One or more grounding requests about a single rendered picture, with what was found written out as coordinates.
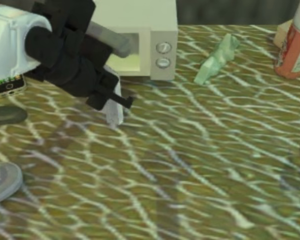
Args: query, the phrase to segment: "dark green oval object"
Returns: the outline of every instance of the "dark green oval object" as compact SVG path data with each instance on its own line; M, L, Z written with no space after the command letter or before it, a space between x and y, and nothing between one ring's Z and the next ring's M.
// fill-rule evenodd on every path
M28 113L18 106L0 106L0 125L18 124L26 120Z

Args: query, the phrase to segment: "tabletop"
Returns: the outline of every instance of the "tabletop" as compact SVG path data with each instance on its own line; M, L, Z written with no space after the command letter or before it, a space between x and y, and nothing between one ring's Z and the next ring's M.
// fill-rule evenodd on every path
M300 78L275 75L276 26L180 26L175 80L123 78L118 129L49 83L0 99L0 161L24 185L0 204L0 240L300 240ZM193 80L226 33L241 45Z

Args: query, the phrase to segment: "phone screen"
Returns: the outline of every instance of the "phone screen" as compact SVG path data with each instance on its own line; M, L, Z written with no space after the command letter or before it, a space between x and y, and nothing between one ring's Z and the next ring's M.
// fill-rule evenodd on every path
M0 94L22 88L25 86L25 84L26 83L23 75L17 75L15 77L7 77L5 79L1 79Z

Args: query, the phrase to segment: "dark background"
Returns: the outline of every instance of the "dark background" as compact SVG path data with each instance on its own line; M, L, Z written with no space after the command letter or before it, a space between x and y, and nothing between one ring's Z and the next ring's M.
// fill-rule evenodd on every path
M33 2L34 0L0 0L1 4L23 10L30 10ZM176 0L176 2L180 25L277 25L292 19L299 4L299 0Z

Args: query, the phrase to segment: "toy microwave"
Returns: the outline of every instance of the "toy microwave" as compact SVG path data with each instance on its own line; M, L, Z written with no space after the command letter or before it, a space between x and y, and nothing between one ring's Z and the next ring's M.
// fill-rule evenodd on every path
M176 70L178 20L176 0L94 0L91 19L130 40L126 58L111 55L107 65L120 76L173 80Z

